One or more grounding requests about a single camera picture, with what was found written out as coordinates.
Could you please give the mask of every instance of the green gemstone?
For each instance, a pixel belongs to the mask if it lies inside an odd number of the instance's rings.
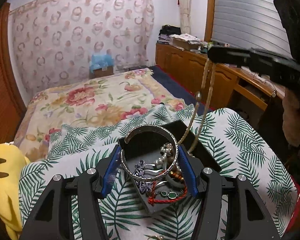
[[[169,193],[168,198],[169,199],[175,199],[175,198],[177,198],[177,196],[178,196],[177,193],[172,191],[172,192]]]
[[[162,197],[166,197],[168,195],[168,193],[166,191],[161,191],[160,194]]]

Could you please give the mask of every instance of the beige bead strand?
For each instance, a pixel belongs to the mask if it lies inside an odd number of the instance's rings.
[[[195,147],[197,146],[198,144],[198,140],[199,140],[199,135],[201,133],[201,130],[202,130],[202,127],[203,127],[203,123],[204,123],[204,120],[206,118],[206,115],[207,115],[207,112],[208,112],[208,109],[209,109],[209,106],[210,106],[210,101],[211,101],[211,97],[212,97],[212,91],[213,91],[213,85],[214,85],[214,78],[215,78],[215,73],[216,73],[216,64],[213,63],[212,65],[212,73],[211,73],[211,79],[210,79],[210,87],[209,87],[209,93],[208,93],[208,98],[207,98],[207,103],[204,107],[204,112],[203,112],[203,117],[202,117],[202,121],[201,121],[201,124],[200,124],[200,127],[197,131],[197,134],[194,138],[194,141],[190,147],[190,149],[188,150],[188,153],[192,153],[192,151],[195,149]]]
[[[205,84],[206,84],[206,81],[207,81],[207,76],[208,76],[208,70],[209,70],[210,63],[211,63],[211,61],[209,59],[207,59],[205,65],[204,65],[204,68],[203,68],[203,77],[202,77],[202,83],[201,83],[201,90],[203,90],[204,87],[205,87]],[[198,108],[199,108],[199,102],[197,102],[195,104],[194,113],[193,113],[193,115],[191,117],[190,123],[189,123],[189,125],[188,125],[185,133],[183,134],[182,138],[180,139],[180,141],[178,141],[178,145],[180,145],[184,141],[184,139],[187,137],[187,135],[188,135],[188,133],[189,133],[191,127],[192,127],[193,121],[195,119],[195,115],[197,114]]]
[[[199,102],[197,102],[197,103],[195,104],[194,112],[193,112],[193,115],[192,115],[192,117],[191,117],[190,123],[189,123],[189,125],[188,125],[188,127],[187,127],[185,133],[183,134],[182,138],[180,139],[180,141],[178,141],[178,145],[180,145],[180,144],[185,140],[185,138],[187,137],[187,135],[188,135],[188,133],[189,133],[191,127],[192,127],[192,123],[193,123],[193,121],[194,121],[194,119],[195,119],[195,116],[196,116],[196,114],[197,114],[197,112],[198,112],[198,108],[199,108]]]

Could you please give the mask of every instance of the red cord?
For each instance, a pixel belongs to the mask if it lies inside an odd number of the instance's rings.
[[[158,204],[167,204],[167,203],[176,202],[176,201],[184,198],[187,195],[187,192],[188,192],[187,187],[185,187],[184,192],[183,192],[183,194],[180,197],[177,197],[175,199],[168,199],[168,200],[156,200],[155,199],[156,195],[154,193],[155,184],[157,184],[157,181],[153,182],[153,184],[152,184],[151,196],[149,196],[149,198],[148,198],[148,203],[150,205],[154,205],[155,203],[158,203]]]

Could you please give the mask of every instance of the bracelet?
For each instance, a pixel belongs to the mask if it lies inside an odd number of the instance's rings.
[[[172,144],[172,149],[174,150],[175,155],[174,155],[174,159],[173,159],[172,164],[163,173],[161,173],[161,174],[159,174],[157,176],[151,177],[151,178],[143,178],[143,177],[140,177],[140,176],[137,176],[137,175],[133,174],[128,169],[128,166],[127,166],[127,163],[126,163],[126,159],[125,159],[125,156],[124,156],[125,152],[124,152],[124,150],[121,150],[121,152],[120,152],[120,160],[121,160],[121,164],[122,164],[123,169],[133,179],[138,180],[138,181],[143,181],[143,182],[151,182],[151,181],[159,180],[159,179],[165,177],[172,170],[172,168],[174,167],[174,165],[176,164],[177,159],[178,159],[178,143],[177,143],[177,140],[175,139],[175,137],[173,136],[172,133],[170,133],[167,129],[165,129],[165,128],[161,127],[161,126],[146,124],[146,125],[141,125],[141,126],[139,126],[137,128],[134,128],[124,138],[124,142],[126,144],[128,144],[129,141],[135,135],[137,135],[139,133],[147,132],[147,131],[149,131],[149,132],[155,132],[155,133],[158,133],[158,134],[164,136]]]

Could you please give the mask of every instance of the window blind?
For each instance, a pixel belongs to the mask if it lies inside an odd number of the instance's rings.
[[[213,41],[291,56],[273,0],[215,0]]]

